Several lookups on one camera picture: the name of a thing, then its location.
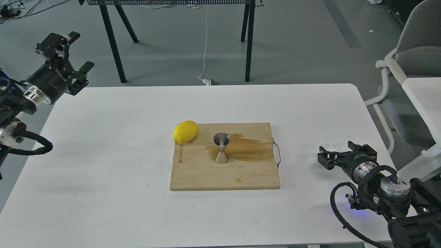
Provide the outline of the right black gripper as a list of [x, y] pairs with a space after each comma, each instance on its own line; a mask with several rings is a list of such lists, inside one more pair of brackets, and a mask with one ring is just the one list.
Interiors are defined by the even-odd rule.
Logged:
[[318, 163], [327, 170], [338, 166], [353, 182], [359, 183], [373, 168], [378, 167], [377, 151], [370, 145], [355, 144], [348, 141], [348, 147], [353, 151], [347, 152], [327, 151], [323, 146], [319, 147]]

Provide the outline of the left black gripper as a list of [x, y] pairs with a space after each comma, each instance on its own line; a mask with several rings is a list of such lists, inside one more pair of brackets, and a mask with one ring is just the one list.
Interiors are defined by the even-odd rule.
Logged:
[[93, 62], [86, 61], [78, 71], [71, 64], [64, 65], [69, 61], [70, 45], [80, 36], [74, 31], [66, 36], [50, 33], [36, 45], [35, 52], [43, 55], [46, 63], [22, 81], [25, 99], [35, 105], [53, 105], [63, 94], [75, 96], [88, 85], [87, 73], [94, 67]]

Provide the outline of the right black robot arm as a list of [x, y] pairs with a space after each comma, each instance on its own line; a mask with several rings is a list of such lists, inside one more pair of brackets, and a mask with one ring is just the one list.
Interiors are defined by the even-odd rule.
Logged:
[[330, 194], [334, 215], [344, 229], [378, 248], [375, 242], [357, 231], [343, 218], [337, 208], [335, 194], [343, 186], [351, 188], [346, 194], [351, 209], [369, 209], [382, 215], [388, 224], [388, 233], [395, 248], [439, 248], [440, 198], [418, 178], [404, 180], [387, 165], [379, 165], [377, 152], [369, 145], [348, 142], [350, 151], [327, 151], [319, 148], [318, 162], [327, 170], [335, 166], [351, 179], [336, 185]]

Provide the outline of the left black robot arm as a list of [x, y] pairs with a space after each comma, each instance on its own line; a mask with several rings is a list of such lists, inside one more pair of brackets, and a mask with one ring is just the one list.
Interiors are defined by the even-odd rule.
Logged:
[[1, 72], [1, 162], [8, 154], [33, 156], [53, 149], [49, 140], [28, 131], [18, 116], [36, 113], [42, 103], [53, 105], [63, 94], [75, 96], [88, 85], [87, 73], [94, 63], [87, 61], [75, 70], [69, 61], [70, 45], [79, 37], [74, 31], [68, 35], [50, 33], [35, 49], [46, 58], [45, 63], [24, 80], [13, 80]]

